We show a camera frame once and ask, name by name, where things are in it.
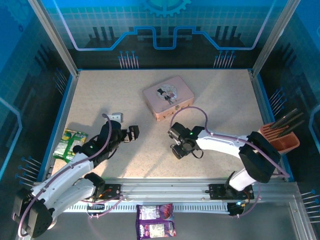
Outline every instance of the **orange basket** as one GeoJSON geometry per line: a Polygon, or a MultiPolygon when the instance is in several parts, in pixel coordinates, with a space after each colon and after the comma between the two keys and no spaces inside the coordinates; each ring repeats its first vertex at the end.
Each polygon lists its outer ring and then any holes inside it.
{"type": "Polygon", "coordinates": [[[269,143],[282,155],[290,152],[291,150],[300,146],[300,141],[294,132],[291,132],[285,136],[277,137],[289,126],[285,126],[278,129],[270,129],[273,122],[263,125],[259,132],[268,140],[269,143]]]}

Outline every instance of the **glass panel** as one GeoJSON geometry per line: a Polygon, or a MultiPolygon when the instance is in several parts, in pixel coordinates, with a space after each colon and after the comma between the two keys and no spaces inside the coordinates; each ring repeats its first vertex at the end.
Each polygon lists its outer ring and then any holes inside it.
{"type": "Polygon", "coordinates": [[[294,108],[304,112],[294,122],[304,120],[294,130],[300,146],[287,154],[302,193],[320,191],[319,13],[318,0],[301,0],[260,72],[268,97],[276,96],[270,101],[276,120],[294,108]]]}
{"type": "Polygon", "coordinates": [[[44,0],[84,69],[251,68],[287,0],[44,0]]]}
{"type": "Polygon", "coordinates": [[[10,240],[14,196],[37,177],[70,73],[28,1],[0,1],[0,23],[0,233],[10,240]]]}

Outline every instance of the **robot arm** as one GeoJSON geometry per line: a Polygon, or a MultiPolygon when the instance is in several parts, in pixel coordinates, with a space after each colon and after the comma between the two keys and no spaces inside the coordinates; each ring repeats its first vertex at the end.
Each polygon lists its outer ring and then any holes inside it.
{"type": "Polygon", "coordinates": [[[105,191],[105,181],[95,173],[89,173],[104,160],[110,159],[121,142],[129,143],[139,136],[138,126],[130,126],[129,132],[121,129],[121,124],[111,120],[111,135],[109,124],[102,126],[100,134],[90,139],[83,146],[75,146],[74,158],[46,181],[34,186],[31,190],[22,188],[16,194],[13,205],[12,219],[20,223],[27,206],[40,192],[39,198],[32,204],[22,228],[33,238],[43,234],[58,215],[73,204],[87,198],[98,199],[105,191]],[[83,161],[107,146],[96,157],[83,161]]]}
{"type": "Polygon", "coordinates": [[[233,172],[225,184],[226,188],[243,191],[254,182],[268,183],[275,167],[260,153],[244,142],[253,143],[267,154],[276,164],[280,161],[278,151],[258,132],[249,136],[235,136],[226,134],[207,133],[204,127],[195,126],[192,130],[176,122],[168,131],[169,137],[174,139],[172,152],[181,159],[194,151],[214,150],[235,156],[242,160],[244,169],[233,172]]]}

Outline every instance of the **green snack package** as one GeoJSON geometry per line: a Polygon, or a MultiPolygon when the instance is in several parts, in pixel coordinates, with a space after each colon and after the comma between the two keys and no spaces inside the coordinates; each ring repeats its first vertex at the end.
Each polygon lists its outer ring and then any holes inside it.
{"type": "Polygon", "coordinates": [[[70,162],[76,155],[73,152],[73,148],[76,145],[82,146],[88,134],[80,131],[73,131],[70,129],[65,129],[62,138],[59,141],[59,144],[56,146],[53,157],[56,159],[63,159],[67,163],[70,162]]]}

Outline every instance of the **beige table surface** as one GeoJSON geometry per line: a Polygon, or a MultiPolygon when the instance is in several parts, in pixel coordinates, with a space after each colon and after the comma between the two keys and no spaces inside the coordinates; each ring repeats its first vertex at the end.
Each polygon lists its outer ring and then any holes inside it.
{"type": "MultiPolygon", "coordinates": [[[[244,166],[240,159],[217,151],[204,151],[176,159],[168,137],[170,118],[157,122],[143,100],[142,91],[174,76],[181,76],[194,92],[194,106],[209,118],[210,130],[249,135],[263,124],[248,71],[245,69],[85,70],[80,72],[66,128],[97,135],[105,123],[102,113],[121,112],[122,128],[138,125],[139,138],[121,143],[116,154],[93,172],[103,178],[228,177],[244,166]]],[[[201,112],[186,109],[175,120],[185,127],[203,126],[201,112]]],[[[53,173],[65,163],[57,160],[53,173]]]]}

